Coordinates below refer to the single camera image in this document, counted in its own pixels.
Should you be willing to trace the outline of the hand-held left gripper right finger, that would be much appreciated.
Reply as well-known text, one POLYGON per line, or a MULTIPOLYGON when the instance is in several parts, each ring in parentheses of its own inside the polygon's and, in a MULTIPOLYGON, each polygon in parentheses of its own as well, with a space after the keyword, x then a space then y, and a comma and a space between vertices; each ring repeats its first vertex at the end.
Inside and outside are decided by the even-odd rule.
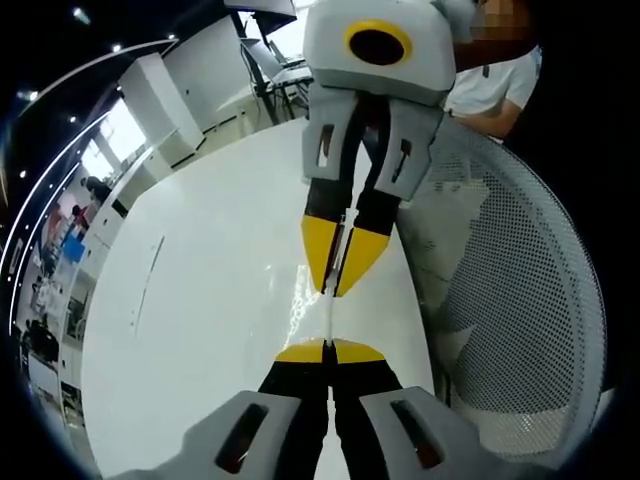
POLYGON ((332 342, 336 429, 357 479, 494 479, 477 429, 419 386, 404 387, 376 349, 332 342))

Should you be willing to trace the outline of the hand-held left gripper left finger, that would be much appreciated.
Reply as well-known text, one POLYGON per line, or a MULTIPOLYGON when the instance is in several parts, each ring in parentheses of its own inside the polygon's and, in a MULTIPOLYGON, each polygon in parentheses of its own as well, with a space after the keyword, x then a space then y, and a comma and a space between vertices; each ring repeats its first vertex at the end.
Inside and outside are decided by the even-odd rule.
POLYGON ((312 479, 328 430, 324 339, 276 355, 258 390, 243 390, 185 434, 158 479, 312 479))

